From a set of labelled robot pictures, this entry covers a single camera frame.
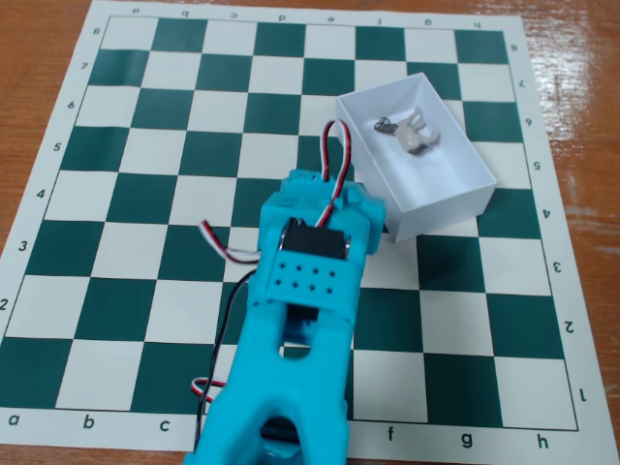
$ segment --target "robotic arm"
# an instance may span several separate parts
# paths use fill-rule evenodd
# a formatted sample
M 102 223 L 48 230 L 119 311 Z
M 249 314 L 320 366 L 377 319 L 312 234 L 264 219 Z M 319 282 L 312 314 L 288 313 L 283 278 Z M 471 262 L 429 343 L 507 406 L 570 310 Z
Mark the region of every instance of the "robotic arm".
M 367 254 L 379 247 L 381 201 L 320 173 L 294 170 L 263 205 L 261 258 L 226 387 L 185 465 L 343 465 L 344 390 Z M 317 227 L 326 205 L 333 212 Z M 309 347 L 283 358 L 284 343 Z

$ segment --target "wooden table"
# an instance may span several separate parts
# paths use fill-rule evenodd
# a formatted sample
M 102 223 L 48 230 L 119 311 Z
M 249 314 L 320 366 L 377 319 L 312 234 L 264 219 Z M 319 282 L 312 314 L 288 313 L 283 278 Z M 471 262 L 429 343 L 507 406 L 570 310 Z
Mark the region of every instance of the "wooden table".
M 250 0 L 224 3 L 254 4 Z M 0 15 L 2 244 L 15 218 L 89 4 L 89 0 L 3 1 Z M 620 119 L 617 88 L 620 8 L 617 1 L 260 0 L 256 5 L 523 16 L 617 438 L 620 435 L 620 313 L 614 313 L 620 308 L 620 208 L 617 206 L 620 131 L 616 126 Z M 180 463 L 181 459 L 179 452 L 0 446 L 0 463 L 4 464 L 163 464 Z M 352 460 L 351 463 L 381 462 Z

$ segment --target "white square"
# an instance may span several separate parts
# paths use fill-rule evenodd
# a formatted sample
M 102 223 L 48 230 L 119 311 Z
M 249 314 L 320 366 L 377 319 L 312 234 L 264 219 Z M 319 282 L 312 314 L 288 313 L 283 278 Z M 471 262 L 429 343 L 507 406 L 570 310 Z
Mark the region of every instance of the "white square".
M 75 340 L 57 409 L 129 410 L 142 342 Z
M 458 237 L 478 237 L 478 220 L 470 218 L 461 223 L 447 226 L 433 232 L 427 232 L 427 235 L 455 235 Z
M 355 419 L 428 421 L 424 355 L 354 351 Z
M 202 53 L 252 55 L 256 40 L 256 22 L 216 21 L 206 24 Z
M 244 134 L 238 177 L 282 179 L 297 167 L 297 136 Z
M 250 92 L 301 94 L 303 58 L 255 56 L 252 59 Z
M 404 61 L 356 60 L 356 91 L 407 77 Z
M 306 26 L 306 58 L 356 59 L 356 29 L 353 26 Z
M 196 226 L 206 220 L 211 226 L 230 226 L 235 188 L 234 177 L 178 176 L 170 224 Z
M 538 239 L 481 237 L 480 253 L 489 294 L 551 295 Z
M 493 357 L 486 294 L 420 291 L 424 352 Z
M 248 94 L 244 92 L 194 92 L 188 131 L 242 133 Z
M 139 87 L 89 85 L 76 125 L 129 128 L 139 93 Z
M 505 427 L 576 429 L 564 360 L 497 356 L 495 372 Z
M 221 296 L 222 283 L 157 281 L 144 340 L 213 344 Z
M 418 63 L 456 63 L 454 31 L 405 29 L 405 55 Z
M 419 289 L 418 245 L 411 238 L 392 242 L 388 234 L 381 234 L 379 250 L 366 257 L 366 268 L 361 278 L 363 288 Z
M 73 339 L 88 281 L 73 276 L 26 275 L 7 336 Z
M 330 121 L 335 117 L 335 97 L 302 95 L 301 115 L 299 116 L 299 135 L 320 136 L 323 133 L 323 129 L 325 128 L 327 121 Z
M 129 130 L 120 172 L 178 174 L 185 143 L 185 131 Z
M 167 230 L 167 225 L 106 223 L 92 276 L 157 279 Z
M 465 132 L 465 110 L 463 109 L 463 102 L 460 100 L 444 100 L 444 105 L 448 107 L 452 116 L 461 127 L 463 132 Z
M 514 102 L 508 65 L 458 65 L 461 99 L 471 102 Z
M 239 250 L 255 251 L 259 244 L 258 228 L 231 228 L 229 234 L 229 247 Z M 224 269 L 224 282 L 236 283 L 245 273 L 252 269 L 251 264 L 237 264 L 226 261 Z
M 157 29 L 156 17 L 118 17 L 109 19 L 101 48 L 150 50 Z
M 497 178 L 497 187 L 530 189 L 530 173 L 522 143 L 473 142 L 474 147 Z
M 106 221 L 117 173 L 61 171 L 58 173 L 47 220 Z
M 200 65 L 200 53 L 151 51 L 142 87 L 194 90 Z

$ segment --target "green square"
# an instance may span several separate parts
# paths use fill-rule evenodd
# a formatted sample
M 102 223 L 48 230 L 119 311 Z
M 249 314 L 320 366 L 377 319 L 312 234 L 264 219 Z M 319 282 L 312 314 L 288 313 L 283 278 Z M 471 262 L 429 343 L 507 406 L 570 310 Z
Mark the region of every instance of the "green square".
M 496 189 L 484 213 L 478 217 L 480 237 L 540 239 L 541 229 L 529 189 Z
M 44 220 L 26 274 L 90 276 L 104 223 Z
M 459 63 L 508 64 L 501 31 L 454 31 Z
M 354 60 L 306 58 L 303 62 L 303 88 L 306 95 L 342 95 L 356 87 Z
M 75 126 L 71 132 L 61 170 L 118 171 L 129 128 L 87 128 Z
M 53 409 L 71 343 L 66 339 L 5 337 L 0 345 L 0 405 Z
M 156 51 L 201 52 L 206 19 L 159 18 L 151 49 Z
M 147 61 L 144 50 L 99 50 L 88 84 L 140 87 Z
M 305 24 L 259 22 L 254 44 L 255 55 L 303 56 Z
M 141 89 L 132 128 L 186 130 L 194 91 Z
M 224 245 L 229 228 L 213 228 Z M 195 226 L 168 226 L 159 279 L 178 281 L 222 281 L 224 260 L 217 255 Z
M 419 288 L 483 293 L 481 245 L 477 237 L 418 237 Z
M 472 142 L 523 142 L 515 103 L 463 102 L 463 112 Z
M 175 186 L 176 176 L 119 173 L 107 221 L 166 225 Z
M 359 290 L 356 350 L 422 352 L 419 291 Z
M 145 343 L 131 411 L 195 415 L 199 398 L 190 386 L 206 376 L 212 353 L 210 344 Z
M 451 63 L 407 63 L 407 75 L 424 73 L 444 100 L 461 100 L 458 65 Z
M 263 203 L 271 194 L 280 190 L 282 181 L 278 179 L 236 180 L 232 225 L 242 228 L 257 228 L 261 219 Z
M 501 428 L 492 356 L 424 354 L 429 424 Z
M 236 177 L 240 152 L 241 134 L 189 131 L 179 174 Z
M 204 54 L 201 58 L 196 88 L 247 92 L 251 70 L 251 56 Z
M 76 339 L 143 341 L 156 281 L 91 278 Z
M 222 286 L 222 298 L 220 299 L 220 314 L 217 320 L 217 330 L 219 331 L 224 321 L 224 314 L 226 313 L 226 304 L 231 296 L 236 283 L 224 283 Z M 243 322 L 245 322 L 245 314 L 248 307 L 248 287 L 243 286 L 236 295 L 234 303 L 232 304 L 231 315 L 229 317 L 229 323 L 226 326 L 226 333 L 224 334 L 223 344 L 238 345 L 239 336 L 243 329 Z
M 300 95 L 249 94 L 243 132 L 296 135 L 300 112 Z
M 319 136 L 299 136 L 297 143 L 297 168 L 321 172 L 321 149 Z M 338 175 L 342 166 L 342 144 L 338 138 L 327 138 L 327 150 L 329 152 L 329 173 L 332 177 Z M 345 179 L 353 181 L 355 169 L 349 166 Z
M 564 358 L 553 297 L 489 294 L 487 301 L 495 356 Z
M 309 347 L 285 347 L 284 358 L 304 358 L 310 353 Z M 347 419 L 353 419 L 353 351 L 349 352 L 349 368 L 345 385 L 345 401 L 347 402 Z
M 356 59 L 405 61 L 405 30 L 402 27 L 356 28 Z

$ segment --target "small metal part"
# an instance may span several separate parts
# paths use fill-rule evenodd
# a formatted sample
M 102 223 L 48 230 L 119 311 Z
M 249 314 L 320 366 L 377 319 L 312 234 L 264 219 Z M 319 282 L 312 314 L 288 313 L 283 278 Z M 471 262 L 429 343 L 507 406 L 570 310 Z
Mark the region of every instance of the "small metal part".
M 384 133 L 384 134 L 394 134 L 394 131 L 396 131 L 396 128 L 398 128 L 397 124 L 393 124 L 389 121 L 389 118 L 386 118 L 385 116 L 382 117 L 377 123 L 375 123 L 375 131 L 379 131 L 380 133 Z

